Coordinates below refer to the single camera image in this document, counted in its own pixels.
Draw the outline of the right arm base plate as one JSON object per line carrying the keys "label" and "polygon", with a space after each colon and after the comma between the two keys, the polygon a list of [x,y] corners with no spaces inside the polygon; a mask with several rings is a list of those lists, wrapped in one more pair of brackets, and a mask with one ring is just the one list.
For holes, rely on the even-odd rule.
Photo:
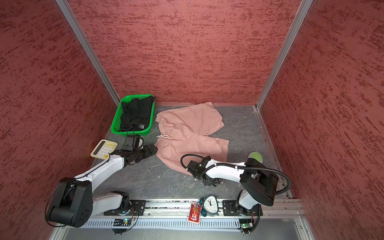
{"label": "right arm base plate", "polygon": [[263,216],[263,210],[261,209],[261,206],[259,204],[253,206],[251,210],[247,210],[241,206],[236,205],[235,200],[223,200],[223,214],[227,217],[234,217],[234,216],[247,216],[247,217],[257,217],[260,213],[260,216]]}

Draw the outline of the pink shorts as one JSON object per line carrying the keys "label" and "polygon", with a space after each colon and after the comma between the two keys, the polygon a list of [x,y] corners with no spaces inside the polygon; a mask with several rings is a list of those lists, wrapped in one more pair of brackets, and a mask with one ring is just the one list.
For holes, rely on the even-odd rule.
{"label": "pink shorts", "polygon": [[185,154],[227,161],[229,141],[211,137],[225,126],[213,103],[162,111],[156,122],[161,133],[155,143],[156,155],[170,169],[190,175],[181,164]]}

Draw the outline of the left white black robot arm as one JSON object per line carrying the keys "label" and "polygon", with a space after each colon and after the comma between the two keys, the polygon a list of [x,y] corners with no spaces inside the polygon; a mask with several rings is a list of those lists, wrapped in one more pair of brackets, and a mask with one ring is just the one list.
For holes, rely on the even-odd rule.
{"label": "left white black robot arm", "polygon": [[113,151],[106,160],[74,178],[63,178],[51,193],[45,209],[45,221],[52,227],[79,228],[90,217],[108,211],[133,215],[135,209],[128,193],[112,191],[94,197],[95,189],[123,168],[139,163],[157,153],[153,144],[138,149]]}

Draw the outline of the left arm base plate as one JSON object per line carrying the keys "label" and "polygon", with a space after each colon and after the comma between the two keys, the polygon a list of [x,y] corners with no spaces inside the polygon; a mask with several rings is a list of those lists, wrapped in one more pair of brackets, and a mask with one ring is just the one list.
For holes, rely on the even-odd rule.
{"label": "left arm base plate", "polygon": [[124,209],[109,210],[104,212],[104,216],[142,216],[144,214],[146,200],[130,200],[131,205]]}

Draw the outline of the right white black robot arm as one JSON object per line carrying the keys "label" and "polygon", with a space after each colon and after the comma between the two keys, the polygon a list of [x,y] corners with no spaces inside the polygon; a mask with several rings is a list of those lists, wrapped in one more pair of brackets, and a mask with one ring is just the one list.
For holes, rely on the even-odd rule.
{"label": "right white black robot arm", "polygon": [[244,190],[240,193],[237,205],[251,210],[255,205],[272,206],[278,193],[279,182],[277,170],[266,168],[256,160],[248,159],[245,163],[223,163],[209,160],[198,164],[196,179],[207,177],[239,183]]}

